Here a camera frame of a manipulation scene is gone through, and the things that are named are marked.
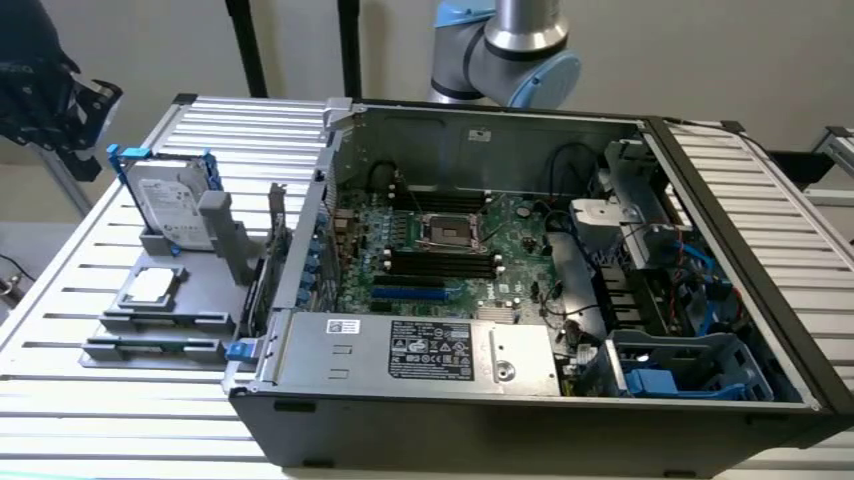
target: power supply label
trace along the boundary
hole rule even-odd
[[[390,322],[388,374],[409,380],[474,379],[466,323]]]

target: blue cable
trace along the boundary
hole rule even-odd
[[[711,328],[711,324],[715,320],[715,302],[705,302],[705,317],[703,318],[703,324],[699,326],[699,330],[696,331],[696,336],[701,337],[708,333],[708,329]]]

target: metal workbench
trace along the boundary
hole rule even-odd
[[[296,221],[304,186],[322,146],[317,141],[322,110],[321,102],[210,97],[192,101],[190,98],[185,104],[172,105],[145,146],[169,153],[197,154],[202,148],[212,149],[225,189],[233,194],[234,219],[245,223],[250,234],[260,235],[269,226],[265,211],[269,182],[288,184],[285,204],[290,226]],[[709,153],[701,145],[685,147],[688,154],[695,153],[697,157]],[[747,162],[739,168],[749,175],[763,173],[761,168],[748,165],[748,160],[705,160],[708,172],[701,174],[713,177],[713,166],[731,161]],[[755,181],[760,182],[756,192],[788,198],[771,191],[777,187],[772,180],[756,176]],[[749,215],[751,212],[732,214]],[[795,222],[793,214],[781,216]],[[812,223],[797,225],[805,229]],[[21,305],[0,326],[0,415],[3,417],[0,418],[0,478],[5,478],[3,475],[19,478],[10,472],[74,478],[284,478],[278,468],[265,462],[225,401],[218,386],[220,373],[86,369],[77,364],[79,342],[95,331],[95,317],[109,306],[141,251],[140,227],[141,219],[129,196],[116,182]],[[760,258],[775,262],[772,254],[768,255]],[[800,299],[792,295],[789,301]],[[854,340],[849,339],[854,323],[835,325],[833,330],[827,331],[828,324],[819,320],[829,317],[844,319],[833,315],[815,316],[816,337],[825,343],[836,371],[854,388]],[[337,474],[321,473],[324,476]],[[309,476],[302,472],[289,474]],[[313,477],[317,475],[316,471],[310,473]],[[349,478],[402,476],[366,472],[348,475]],[[731,480],[852,477],[854,432],[837,435],[809,450],[769,450],[720,476]]]

